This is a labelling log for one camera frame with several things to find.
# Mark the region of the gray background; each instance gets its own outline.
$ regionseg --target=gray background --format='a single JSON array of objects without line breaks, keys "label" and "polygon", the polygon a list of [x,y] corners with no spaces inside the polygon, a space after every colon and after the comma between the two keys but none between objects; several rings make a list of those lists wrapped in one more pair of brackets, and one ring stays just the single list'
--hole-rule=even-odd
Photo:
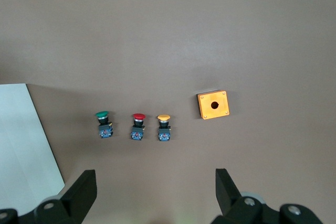
[{"label": "gray background", "polygon": [[[96,169],[84,223],[210,223],[223,167],[270,207],[333,223],[335,17],[336,0],[0,0],[0,83],[29,84],[67,186]],[[195,94],[213,89],[230,116],[205,121]]]}]

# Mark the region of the yellow button enclosure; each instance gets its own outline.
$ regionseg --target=yellow button enclosure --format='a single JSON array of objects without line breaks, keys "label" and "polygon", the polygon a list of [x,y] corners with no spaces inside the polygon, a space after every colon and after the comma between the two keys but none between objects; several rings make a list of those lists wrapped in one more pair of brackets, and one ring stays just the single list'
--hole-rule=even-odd
[{"label": "yellow button enclosure", "polygon": [[197,98],[201,117],[203,119],[207,120],[230,115],[229,104],[227,102],[225,90],[216,90],[198,94]]},{"label": "yellow button enclosure", "polygon": [[170,119],[170,115],[159,115],[157,118],[161,121],[168,121]]}]

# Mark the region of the silver screw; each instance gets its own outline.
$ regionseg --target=silver screw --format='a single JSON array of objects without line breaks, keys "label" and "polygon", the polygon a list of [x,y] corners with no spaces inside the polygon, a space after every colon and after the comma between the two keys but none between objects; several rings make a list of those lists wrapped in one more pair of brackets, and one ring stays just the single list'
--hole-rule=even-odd
[{"label": "silver screw", "polygon": [[251,198],[246,198],[245,200],[244,200],[244,202],[245,202],[245,204],[247,204],[247,205],[249,205],[249,206],[254,206],[256,203],[254,202],[254,200],[253,199],[251,199]]},{"label": "silver screw", "polygon": [[5,219],[7,216],[8,216],[8,213],[6,213],[6,212],[2,212],[2,213],[0,214],[0,220]]},{"label": "silver screw", "polygon": [[300,215],[301,214],[300,209],[297,208],[296,206],[289,206],[288,210],[294,215]]},{"label": "silver screw", "polygon": [[43,208],[44,208],[45,210],[47,210],[47,209],[50,209],[50,208],[53,208],[53,207],[54,207],[54,203],[50,202],[50,203],[48,203],[48,204],[45,204]]}]

